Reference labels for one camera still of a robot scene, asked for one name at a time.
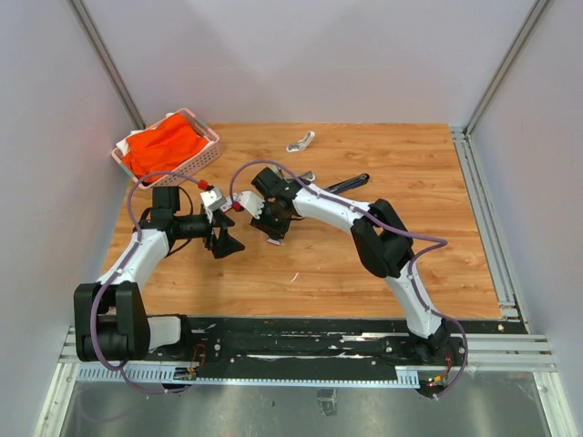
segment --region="wooden surface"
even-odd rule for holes
[[[222,156],[201,170],[204,178],[228,193],[236,168],[252,159],[272,158],[302,173],[312,170],[315,183],[327,187],[367,172],[368,185],[344,195],[356,200],[389,200],[411,231],[449,239],[443,249],[423,256],[419,272],[435,306],[459,318],[498,318],[500,312],[486,258],[465,191],[463,177],[445,125],[214,125]],[[285,146],[316,132],[307,150],[287,153]],[[246,168],[235,191],[252,189],[251,179],[263,168]],[[199,191],[182,184],[195,200]],[[151,202],[138,191],[138,216]],[[188,201],[182,199],[188,212]],[[403,317],[384,281],[368,273],[351,236],[313,219],[292,222],[282,246],[249,224],[247,212],[229,215],[233,237],[246,249],[214,259],[194,240],[163,259],[143,299],[149,313],[199,315],[271,315],[332,317]],[[127,246],[131,223],[122,209],[108,268]],[[425,247],[416,241],[414,250]]]

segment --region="wire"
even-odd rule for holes
[[[190,197],[190,194],[189,194],[189,192],[188,192],[186,189],[184,189],[183,187],[179,187],[179,190],[181,190],[181,191],[182,191],[182,192],[183,192],[183,193],[186,195],[186,197],[187,197],[187,198],[188,198],[188,200],[189,200],[189,203],[190,203],[190,212],[189,212],[189,215],[191,216],[192,214],[194,214],[194,205],[192,204],[192,198]],[[168,258],[168,257],[170,257],[170,256],[174,255],[176,252],[178,252],[178,251],[180,251],[180,250],[183,250],[184,248],[186,248],[186,247],[189,245],[189,243],[190,243],[191,241],[192,241],[192,239],[187,239],[187,240],[186,240],[184,243],[182,243],[180,246],[178,246],[178,247],[177,247],[177,248],[175,248],[174,250],[171,250],[170,252],[168,252],[168,255],[166,255],[166,257],[165,257],[165,258]]]
[[[204,361],[207,359],[207,347],[204,344],[202,344],[202,343],[197,344],[194,347],[194,353],[192,354],[192,360],[190,361],[190,367],[189,367],[189,372],[193,376],[194,376],[194,361],[197,359],[197,348],[199,346],[203,350],[203,352],[202,352],[202,360],[200,360],[199,368],[204,365]]]
[[[141,240],[142,240],[142,235],[143,235],[142,228],[139,226],[139,223],[136,220],[136,217],[134,216],[134,213],[131,210],[131,200],[134,196],[134,193],[136,192],[136,189],[138,189],[138,186],[140,183],[142,183],[147,178],[151,178],[153,176],[158,176],[158,175],[160,175],[160,176],[172,175],[172,176],[176,176],[178,178],[184,178],[184,179],[189,180],[190,182],[193,182],[197,185],[199,184],[199,181],[197,179],[192,178],[190,176],[183,175],[183,174],[175,172],[175,171],[163,171],[163,170],[161,170],[161,171],[154,171],[152,173],[147,174],[146,176],[138,179],[138,181],[133,185],[133,187],[129,190],[129,193],[128,193],[128,200],[127,200],[126,207],[128,209],[129,219],[131,220],[136,232],[138,233],[137,238],[136,238],[137,241],[134,242],[134,244],[131,246],[131,248],[129,248],[126,256],[119,262],[118,268],[113,271],[111,276],[106,279],[106,281],[101,285],[101,287],[97,291],[97,294],[95,295],[95,298],[93,299],[93,304],[91,305],[91,315],[89,318],[89,330],[91,332],[91,345],[93,346],[93,350],[95,351],[95,354],[96,354],[99,362],[101,364],[103,364],[103,366],[110,371],[121,372],[122,378],[130,387],[132,387],[133,389],[136,389],[137,391],[141,391],[142,393],[146,393],[146,394],[163,394],[163,393],[169,393],[169,392],[170,393],[182,393],[183,391],[187,390],[189,387],[180,388],[180,389],[168,389],[168,390],[164,390],[164,391],[146,389],[146,388],[140,387],[139,385],[137,385],[135,382],[131,381],[128,378],[126,372],[124,371],[124,367],[128,363],[127,361],[122,361],[119,365],[114,365],[114,364],[111,364],[109,361],[107,361],[105,355],[103,354],[103,351],[101,350],[101,347],[99,346],[99,341],[97,340],[97,308],[99,307],[99,302],[103,298],[103,295],[105,294],[107,288],[113,283],[114,280],[116,280],[116,278],[119,276],[119,272],[121,270],[123,270],[124,267],[126,267],[129,260],[134,256],[134,253],[136,253],[136,250],[138,250],[138,247],[139,247]]]
[[[452,367],[454,365],[454,361],[452,359],[451,353],[449,353],[449,352],[445,353],[445,361],[447,362],[447,369],[445,370],[445,373],[442,373],[441,375],[437,375],[433,378],[430,378],[428,380],[429,387],[434,387],[435,385],[437,385],[438,382],[444,381],[447,378],[447,376],[449,375],[449,372],[452,370]]]
[[[414,272],[413,272],[413,268],[414,268],[414,264],[417,262],[417,260],[423,256],[425,253],[430,252],[432,250],[436,250],[436,249],[440,249],[444,246],[447,245],[447,240],[446,239],[440,239],[438,237],[431,237],[428,235],[423,235],[423,234],[417,234],[415,232],[409,232],[406,230],[402,230],[399,228],[394,228],[392,226],[387,225],[386,223],[383,223],[381,220],[379,220],[377,217],[375,217],[373,214],[371,214],[368,211],[365,211],[362,208],[359,208],[351,203],[348,203],[347,201],[343,200],[343,198],[331,195],[331,194],[325,194],[323,192],[318,193],[315,189],[311,188],[308,184],[306,184],[301,178],[299,178],[295,173],[293,173],[293,171],[291,171],[289,168],[285,167],[284,165],[280,164],[277,161],[274,161],[272,159],[254,159],[250,162],[248,162],[247,164],[242,165],[240,168],[237,169],[237,171],[235,171],[235,173],[233,174],[232,178],[230,179],[230,184],[229,184],[229,194],[230,194],[230,200],[231,202],[233,202],[233,185],[235,184],[235,179],[237,178],[237,176],[241,173],[241,171],[243,171],[245,168],[249,167],[249,166],[253,166],[255,164],[271,164],[274,165],[278,168],[281,168],[282,170],[284,170],[285,172],[287,172],[298,184],[300,184],[300,186],[302,188],[305,188],[306,191],[308,191],[310,194],[313,194],[316,197],[320,197],[320,198],[324,198],[326,200],[330,200],[334,203],[337,203],[339,205],[342,205],[344,207],[350,208],[355,210],[356,212],[359,212],[360,214],[363,214],[363,216],[367,217],[369,220],[372,221],[372,223],[374,223],[376,226],[383,228],[384,230],[388,230],[389,232],[393,232],[394,234],[397,235],[401,235],[404,237],[407,237],[409,239],[421,239],[423,241],[429,241],[432,243],[435,243],[433,246],[429,246],[428,248],[422,249],[420,250],[416,255],[413,256],[413,258],[411,259],[411,261],[409,262],[408,265],[408,274],[409,274],[409,278],[411,280],[411,285],[413,286],[413,290],[415,293],[415,296],[417,297],[417,299],[419,300],[419,303],[421,303],[421,306],[424,308],[424,310],[432,313],[433,315],[435,315],[436,317],[439,317],[441,319],[445,319],[445,320],[449,320],[452,323],[454,323],[454,325],[458,328],[459,332],[462,335],[462,341],[464,343],[464,358],[462,359],[462,364],[460,365],[459,368],[459,372],[456,374],[456,376],[452,379],[452,381],[449,383],[449,385],[447,385],[447,387],[445,387],[441,392],[437,393],[435,395],[435,397],[441,397],[443,395],[445,395],[446,393],[448,393],[459,381],[459,379],[461,378],[461,376],[464,374],[464,370],[465,367],[467,366],[467,353],[468,353],[468,348],[467,348],[467,336],[465,335],[465,330],[464,327],[462,326],[462,324],[454,319],[453,317],[450,316],[446,316],[445,314],[431,308],[423,299],[423,297],[421,296],[421,293],[419,291],[419,288],[417,287],[417,283],[414,280]]]

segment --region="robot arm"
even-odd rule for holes
[[[384,230],[380,235],[373,223],[353,208],[347,208],[327,198],[338,198],[343,202],[368,211],[382,222],[406,230],[393,207],[383,199],[373,204],[357,202],[336,196],[310,184],[316,195],[296,181],[285,181],[271,168],[265,168],[251,182],[260,191],[263,199],[251,192],[240,196],[241,205],[253,216],[251,225],[267,233],[271,239],[283,239],[292,216],[310,217],[328,223],[353,236],[356,249],[364,267],[374,276],[384,279],[404,310],[407,327],[430,350],[436,349],[448,337],[441,318],[426,310],[414,293],[408,268],[414,253],[413,242],[407,237]],[[424,302],[434,308],[416,268],[414,277]]]
[[[215,258],[243,250],[228,228],[234,222],[220,207],[225,202],[217,188],[201,193],[200,214],[176,216],[180,210],[178,187],[153,188],[150,219],[142,219],[141,239],[134,231],[131,241],[114,266],[96,282],[81,284],[74,295],[77,356],[95,361],[91,340],[90,313],[97,291],[116,272],[97,307],[97,341],[109,361],[141,360],[148,351],[164,345],[177,345],[177,351],[191,350],[186,316],[147,316],[140,296],[158,263],[180,239],[202,239]],[[220,229],[217,237],[214,229]],[[124,263],[129,252],[133,255]]]

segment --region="pink basket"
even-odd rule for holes
[[[188,109],[183,107],[177,112],[182,114],[189,121],[190,125],[197,134],[199,134],[201,137],[205,137],[209,141],[209,143],[198,154],[184,161],[182,164],[172,170],[183,175],[192,176],[201,168],[207,166],[219,157],[219,136],[209,127],[209,125],[207,125],[199,117],[196,117],[194,114],[192,114],[192,112],[190,112]],[[163,120],[160,120],[158,123],[150,126],[148,129],[155,129],[162,121]],[[123,154],[121,153],[121,150],[119,150],[117,147],[114,148],[111,151],[111,156],[126,171],[126,173],[131,176],[134,182],[138,182],[136,175],[134,175],[131,170],[123,163]],[[144,185],[143,183],[139,184],[139,187],[142,189],[148,189],[152,187],[176,186],[179,185],[182,181],[184,181],[183,178],[179,178],[173,175],[166,175],[149,185]]]

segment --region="white wall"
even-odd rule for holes
[[[533,0],[86,0],[148,122],[463,125]]]
[[[0,422],[29,436],[123,196],[131,129],[66,2],[0,2]]]
[[[583,432],[583,3],[557,0],[474,134],[528,319]]]

